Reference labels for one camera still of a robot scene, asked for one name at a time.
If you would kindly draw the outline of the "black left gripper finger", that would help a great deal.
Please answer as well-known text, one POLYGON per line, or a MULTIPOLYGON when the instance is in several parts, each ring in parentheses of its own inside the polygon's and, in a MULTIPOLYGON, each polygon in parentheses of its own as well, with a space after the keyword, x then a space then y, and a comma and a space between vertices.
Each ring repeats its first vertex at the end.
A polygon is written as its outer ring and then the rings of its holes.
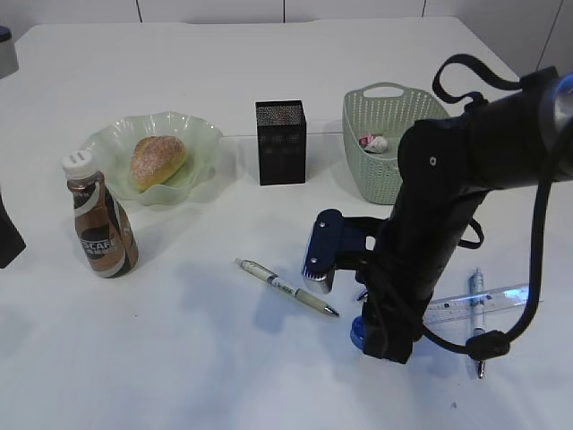
POLYGON ((26 244, 0 198, 0 268, 5 269, 26 248, 26 244))

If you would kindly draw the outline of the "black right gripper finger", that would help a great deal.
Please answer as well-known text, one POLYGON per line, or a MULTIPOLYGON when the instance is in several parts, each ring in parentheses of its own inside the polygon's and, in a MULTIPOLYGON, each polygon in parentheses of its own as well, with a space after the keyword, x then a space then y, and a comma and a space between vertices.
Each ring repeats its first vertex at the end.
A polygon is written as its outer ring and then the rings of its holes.
POLYGON ((421 332, 393 309, 376 311, 374 304, 364 304, 362 319, 365 330, 363 353, 367 356, 405 364, 414 343, 422 337, 421 332))

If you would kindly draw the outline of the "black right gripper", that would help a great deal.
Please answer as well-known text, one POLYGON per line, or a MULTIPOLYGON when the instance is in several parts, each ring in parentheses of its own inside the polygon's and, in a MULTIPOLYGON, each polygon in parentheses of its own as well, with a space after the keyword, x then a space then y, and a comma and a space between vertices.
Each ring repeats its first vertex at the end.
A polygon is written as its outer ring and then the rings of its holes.
POLYGON ((536 184, 557 143, 554 67, 504 82, 512 95, 474 98, 462 116, 419 120, 403 135, 403 183, 388 219, 368 219, 372 261, 421 316, 487 193, 536 184))

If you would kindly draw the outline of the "blue right robot arm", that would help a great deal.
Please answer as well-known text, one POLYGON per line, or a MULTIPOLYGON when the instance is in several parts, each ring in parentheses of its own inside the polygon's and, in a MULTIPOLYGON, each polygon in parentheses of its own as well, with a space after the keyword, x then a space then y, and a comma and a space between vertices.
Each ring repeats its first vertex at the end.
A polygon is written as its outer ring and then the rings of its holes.
POLYGON ((419 120, 398 149, 398 198, 364 270, 365 355, 405 363, 431 332, 423 314, 475 211, 496 190, 535 185, 526 307, 508 331, 463 345, 475 359, 505 355, 533 321, 541 294, 543 236, 551 187, 572 178, 572 79, 553 69, 525 77, 521 91, 447 119, 419 120))

